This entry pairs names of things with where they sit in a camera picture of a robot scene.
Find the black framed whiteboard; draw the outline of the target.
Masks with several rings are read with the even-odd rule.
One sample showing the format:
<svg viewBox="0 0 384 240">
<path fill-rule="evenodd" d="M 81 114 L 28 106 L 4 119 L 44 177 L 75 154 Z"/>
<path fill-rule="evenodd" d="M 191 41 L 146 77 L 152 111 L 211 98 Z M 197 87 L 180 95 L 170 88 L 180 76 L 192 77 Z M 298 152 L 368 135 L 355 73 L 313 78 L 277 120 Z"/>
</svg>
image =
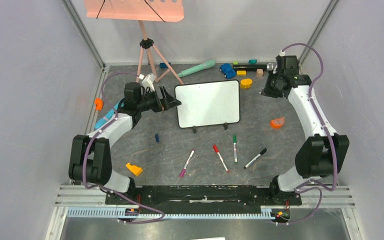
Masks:
<svg viewBox="0 0 384 240">
<path fill-rule="evenodd" d="M 240 83 L 236 79 L 174 87 L 181 129 L 236 124 L 241 120 Z"/>
</svg>

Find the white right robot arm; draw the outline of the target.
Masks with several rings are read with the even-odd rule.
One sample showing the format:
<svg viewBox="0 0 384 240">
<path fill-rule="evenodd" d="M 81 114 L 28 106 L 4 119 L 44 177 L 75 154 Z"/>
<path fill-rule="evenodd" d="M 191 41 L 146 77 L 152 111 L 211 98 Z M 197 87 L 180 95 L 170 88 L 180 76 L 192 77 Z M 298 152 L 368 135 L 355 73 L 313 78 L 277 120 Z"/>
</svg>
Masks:
<svg viewBox="0 0 384 240">
<path fill-rule="evenodd" d="M 270 98 L 286 98 L 293 106 L 302 125 L 305 142 L 295 155 L 294 166 L 276 176 L 269 189 L 269 199 L 282 204 L 306 184 L 319 184 L 319 180 L 332 176 L 337 183 L 350 141 L 340 135 L 320 109 L 314 84 L 306 74 L 300 74 L 295 55 L 278 55 L 276 67 L 268 71 L 261 93 Z"/>
</svg>

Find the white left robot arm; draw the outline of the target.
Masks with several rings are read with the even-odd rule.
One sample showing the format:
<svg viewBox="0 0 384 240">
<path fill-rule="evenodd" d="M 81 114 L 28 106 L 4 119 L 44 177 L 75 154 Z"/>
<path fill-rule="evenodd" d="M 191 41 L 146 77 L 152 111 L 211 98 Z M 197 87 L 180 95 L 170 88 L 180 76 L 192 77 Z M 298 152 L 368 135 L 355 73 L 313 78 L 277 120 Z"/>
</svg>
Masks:
<svg viewBox="0 0 384 240">
<path fill-rule="evenodd" d="M 159 113 L 182 104 L 164 86 L 159 89 L 161 98 L 150 87 L 138 82 L 126 83 L 122 105 L 110 120 L 87 135 L 78 134 L 73 138 L 68 177 L 83 183 L 86 188 L 103 187 L 118 192 L 117 196 L 125 204 L 133 203 L 137 190 L 132 187 L 130 177 L 113 170 L 111 147 L 137 125 L 143 112 Z"/>
</svg>

